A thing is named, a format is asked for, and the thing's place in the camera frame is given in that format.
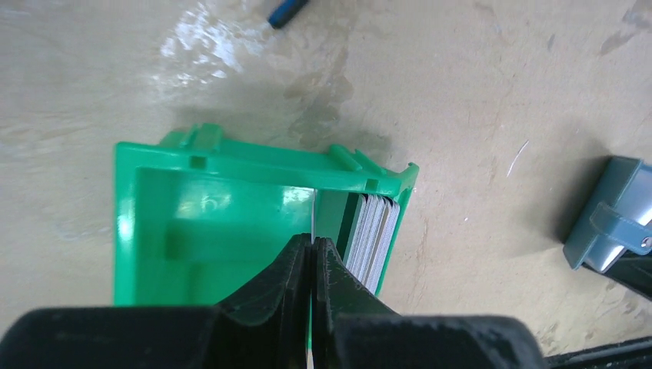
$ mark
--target stack of cards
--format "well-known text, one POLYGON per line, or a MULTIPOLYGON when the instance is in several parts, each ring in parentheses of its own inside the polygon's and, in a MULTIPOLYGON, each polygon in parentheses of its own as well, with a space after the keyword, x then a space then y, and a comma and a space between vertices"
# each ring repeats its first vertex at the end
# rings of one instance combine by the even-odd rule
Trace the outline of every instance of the stack of cards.
POLYGON ((344 264, 372 293, 378 287, 400 210, 390 198, 359 195, 344 264))

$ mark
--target dark blue marker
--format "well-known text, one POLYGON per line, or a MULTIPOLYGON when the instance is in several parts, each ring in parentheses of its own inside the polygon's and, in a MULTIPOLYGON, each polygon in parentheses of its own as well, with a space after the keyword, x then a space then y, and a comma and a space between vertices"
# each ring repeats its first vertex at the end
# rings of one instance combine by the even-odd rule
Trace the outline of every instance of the dark blue marker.
POLYGON ((274 29, 283 28, 309 0, 286 0, 269 16, 268 22, 274 29))

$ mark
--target green plastic bin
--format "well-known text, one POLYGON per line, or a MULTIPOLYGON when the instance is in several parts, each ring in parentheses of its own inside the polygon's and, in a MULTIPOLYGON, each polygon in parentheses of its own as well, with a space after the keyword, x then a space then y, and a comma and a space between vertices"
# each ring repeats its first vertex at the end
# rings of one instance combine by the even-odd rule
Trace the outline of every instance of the green plastic bin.
POLYGON ((121 142, 115 168, 116 305, 219 302, 310 232, 315 193, 317 236, 338 245, 350 193, 400 203, 385 269, 419 171, 394 173, 340 145, 318 154, 232 141, 211 124, 156 146, 121 142))

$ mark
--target concrete surface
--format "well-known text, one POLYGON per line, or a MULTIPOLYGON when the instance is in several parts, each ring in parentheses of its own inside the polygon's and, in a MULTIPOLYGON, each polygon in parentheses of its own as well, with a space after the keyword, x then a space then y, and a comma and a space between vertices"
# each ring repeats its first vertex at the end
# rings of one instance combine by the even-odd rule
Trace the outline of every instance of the concrete surface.
POLYGON ((0 331, 110 303, 112 145, 215 121, 421 166, 381 295, 401 313, 512 315, 546 354, 652 334, 558 241, 605 155, 652 159, 652 2, 314 0, 280 32, 271 6, 2 2, 0 331))

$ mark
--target green container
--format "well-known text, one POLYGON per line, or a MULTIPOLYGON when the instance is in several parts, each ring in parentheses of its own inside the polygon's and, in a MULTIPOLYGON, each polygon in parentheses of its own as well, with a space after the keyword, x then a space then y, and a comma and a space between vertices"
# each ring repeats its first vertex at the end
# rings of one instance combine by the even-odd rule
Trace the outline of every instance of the green container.
POLYGON ((116 305, 219 302, 311 231, 313 198, 317 236, 346 244, 350 193, 401 205, 385 269, 419 172, 340 145, 318 154, 231 141, 210 124, 157 146, 121 142, 115 168, 116 305))

